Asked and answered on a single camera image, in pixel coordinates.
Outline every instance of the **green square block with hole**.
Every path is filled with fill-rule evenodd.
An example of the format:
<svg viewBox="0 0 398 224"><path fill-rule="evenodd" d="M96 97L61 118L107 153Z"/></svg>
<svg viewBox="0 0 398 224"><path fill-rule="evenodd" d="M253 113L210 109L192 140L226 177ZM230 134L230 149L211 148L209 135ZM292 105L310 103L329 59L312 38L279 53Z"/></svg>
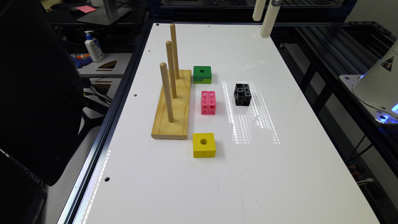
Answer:
<svg viewBox="0 0 398 224"><path fill-rule="evenodd" d="M193 82L203 83L203 80L210 80L211 83L211 67L210 66L194 66L193 67Z"/></svg>

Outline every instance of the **wooden peg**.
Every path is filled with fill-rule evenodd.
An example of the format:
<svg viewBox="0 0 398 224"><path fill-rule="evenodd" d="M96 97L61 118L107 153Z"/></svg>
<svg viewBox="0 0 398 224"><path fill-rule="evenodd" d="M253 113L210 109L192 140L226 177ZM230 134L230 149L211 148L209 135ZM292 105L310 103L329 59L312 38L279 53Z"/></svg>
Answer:
<svg viewBox="0 0 398 224"><path fill-rule="evenodd" d="M163 91L164 91L164 97L166 100L167 116L169 117L169 122L172 123L174 121L172 98L170 96L169 76L167 74L167 65L164 62L160 63L160 73L162 74Z"/></svg>
<svg viewBox="0 0 398 224"><path fill-rule="evenodd" d="M175 87L175 76L174 76L174 65L173 65L173 50L172 43L168 40L166 41L167 50L167 61L169 62L169 72L170 72L170 87L172 89L172 97L176 99L177 89Z"/></svg>
<svg viewBox="0 0 398 224"><path fill-rule="evenodd" d="M178 53L177 53L177 35L175 33L175 24L170 25L170 31L172 33L172 45L173 45L173 60L174 60L174 74L175 78L180 78L180 69L178 67Z"/></svg>

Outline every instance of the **yellow square block with hole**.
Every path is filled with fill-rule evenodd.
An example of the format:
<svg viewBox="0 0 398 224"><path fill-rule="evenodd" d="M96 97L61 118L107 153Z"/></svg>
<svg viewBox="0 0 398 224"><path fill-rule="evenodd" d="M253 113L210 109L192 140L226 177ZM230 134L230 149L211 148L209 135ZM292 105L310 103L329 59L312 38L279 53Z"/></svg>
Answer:
<svg viewBox="0 0 398 224"><path fill-rule="evenodd" d="M215 157L216 142L213 133L193 134L193 157Z"/></svg>

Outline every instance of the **blue light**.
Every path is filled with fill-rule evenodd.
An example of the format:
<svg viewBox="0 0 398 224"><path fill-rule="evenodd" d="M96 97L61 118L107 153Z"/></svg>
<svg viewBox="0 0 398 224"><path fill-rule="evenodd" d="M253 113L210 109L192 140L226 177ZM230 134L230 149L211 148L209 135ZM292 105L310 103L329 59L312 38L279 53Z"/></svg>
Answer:
<svg viewBox="0 0 398 224"><path fill-rule="evenodd" d="M395 105L391 110L392 110L394 113L397 113L396 111L398 110L398 104Z"/></svg>
<svg viewBox="0 0 398 224"><path fill-rule="evenodd" d="M382 118L380 119L380 121L381 121L381 122L385 122L385 121L387 121L387 119L388 119L388 116L384 116L384 117L385 117L385 119L382 119Z"/></svg>

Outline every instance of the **blue label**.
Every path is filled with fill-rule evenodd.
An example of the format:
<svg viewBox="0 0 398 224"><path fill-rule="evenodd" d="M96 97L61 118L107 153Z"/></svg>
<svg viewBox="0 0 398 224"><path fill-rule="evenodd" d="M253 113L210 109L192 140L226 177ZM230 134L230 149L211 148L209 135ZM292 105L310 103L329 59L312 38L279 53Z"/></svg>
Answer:
<svg viewBox="0 0 398 224"><path fill-rule="evenodd" d="M100 49L100 44L98 43L98 40L94 40L94 43L97 45L97 47Z"/></svg>

